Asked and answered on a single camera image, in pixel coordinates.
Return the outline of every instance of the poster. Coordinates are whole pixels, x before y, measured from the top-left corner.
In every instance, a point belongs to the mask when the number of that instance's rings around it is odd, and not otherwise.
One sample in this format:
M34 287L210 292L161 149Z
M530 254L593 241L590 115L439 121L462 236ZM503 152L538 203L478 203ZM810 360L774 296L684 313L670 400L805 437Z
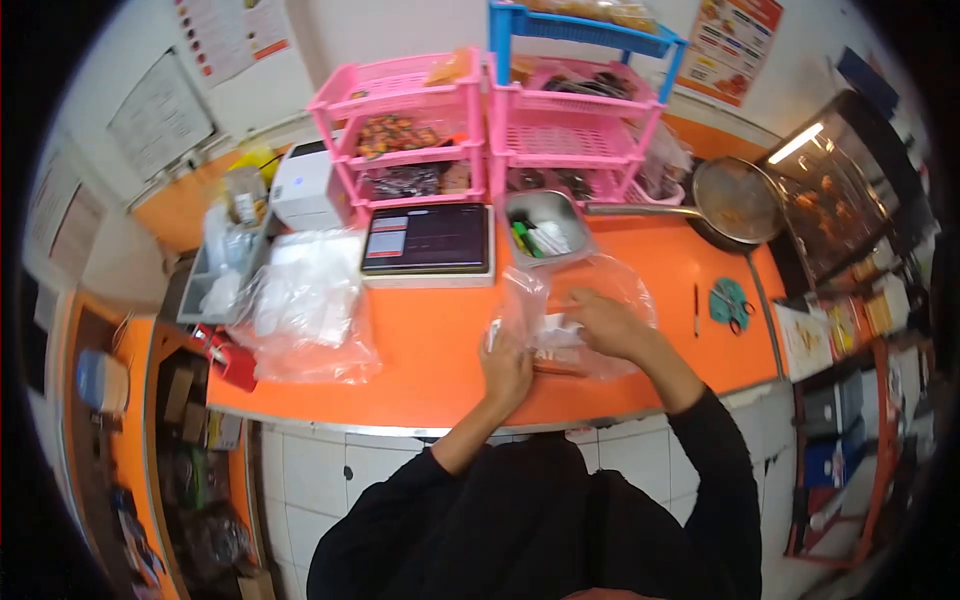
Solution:
M54 236L50 261L69 276L80 280L93 252L93 243L107 210L81 183L74 190L70 205Z
M703 0L677 83L739 107L773 47L782 15L773 0Z
M80 176L70 168L62 152L54 152L44 165L27 207L26 243L44 256L53 247L63 215L79 186Z
M208 87L290 47L280 0L168 0Z
M168 51L133 87L107 131L147 181L210 137L214 128L182 65Z

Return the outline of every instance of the white wall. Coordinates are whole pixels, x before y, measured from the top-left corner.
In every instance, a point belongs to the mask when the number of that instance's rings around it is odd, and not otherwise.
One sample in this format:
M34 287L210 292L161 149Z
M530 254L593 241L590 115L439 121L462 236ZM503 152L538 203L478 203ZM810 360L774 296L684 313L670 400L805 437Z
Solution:
M30 235L24 237L22 254L27 271L58 294L81 285L118 307L137 313L156 312L167 290L163 249L146 228L124 211L103 173L94 168L88 153L64 129L55 129L48 138L45 158L54 149L62 155L61 167L73 173L106 212L79 279L51 261L49 249L38 245Z
M107 133L107 123L133 86L171 46L180 57L191 56L173 3L129 0L94 43L64 97L58 125L84 148L121 202L136 196L144 182L120 154ZM204 87L193 64L184 67L214 122L237 140L249 130L303 110L315 89L296 48L260 60L212 89Z
M901 96L899 112L914 130L919 129L919 103L912 83L884 48L878 36L849 0L779 0L783 17L774 49L743 106L729 107L706 96L675 87L677 93L696 96L718 105L778 135L793 131L835 93L831 78L843 85L838 73L827 67L836 63L843 47L850 46L864 59L873 51L887 81ZM393 57L445 52L458 45L487 46L485 0L419 0L416 5L393 0L290 0L305 3L313 16L316 39L326 64L370 62ZM646 0L660 21L680 36L689 36L699 0ZM515 37L517 52L552 56L611 60L614 50L548 39ZM632 62L641 75L655 80L666 61L636 57ZM923 132L913 131L918 137Z

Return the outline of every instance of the wire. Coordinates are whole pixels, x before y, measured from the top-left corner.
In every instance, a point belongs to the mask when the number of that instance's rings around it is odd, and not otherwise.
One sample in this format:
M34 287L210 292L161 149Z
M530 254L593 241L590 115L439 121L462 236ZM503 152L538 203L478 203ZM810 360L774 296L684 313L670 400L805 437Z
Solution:
M264 162L263 164L261 164L261 165L260 165L259 167L257 167L257 168L258 168L258 169L263 169L264 167L269 166L271 163L277 162L277 161L280 160L281 158L283 158L283 156L281 156L281 155L276 155L276 156L274 156L273 158L271 158L270 160L268 160L268 161Z
M120 325L113 331L113 337L110 339L111 354L116 354L117 349L120 348L120 340L122 340L124 334L127 333L127 328L132 318L133 311L130 311L127 313L127 316L123 318L123 321L120 322Z

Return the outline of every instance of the food display case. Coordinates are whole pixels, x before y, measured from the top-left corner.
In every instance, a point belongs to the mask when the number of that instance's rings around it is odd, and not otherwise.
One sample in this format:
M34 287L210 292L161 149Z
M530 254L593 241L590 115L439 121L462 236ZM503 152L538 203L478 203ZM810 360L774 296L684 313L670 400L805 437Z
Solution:
M863 96L838 94L757 164L780 188L787 228L770 243L787 296L855 280L887 238L916 246L932 216L897 133Z

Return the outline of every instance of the blue box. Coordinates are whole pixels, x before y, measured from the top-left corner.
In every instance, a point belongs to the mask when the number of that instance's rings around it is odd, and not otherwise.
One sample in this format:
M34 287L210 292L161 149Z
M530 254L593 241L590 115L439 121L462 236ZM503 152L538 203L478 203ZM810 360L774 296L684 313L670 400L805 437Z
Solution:
M859 419L839 438L808 444L804 449L804 487L845 487L863 460L866 442L867 428Z

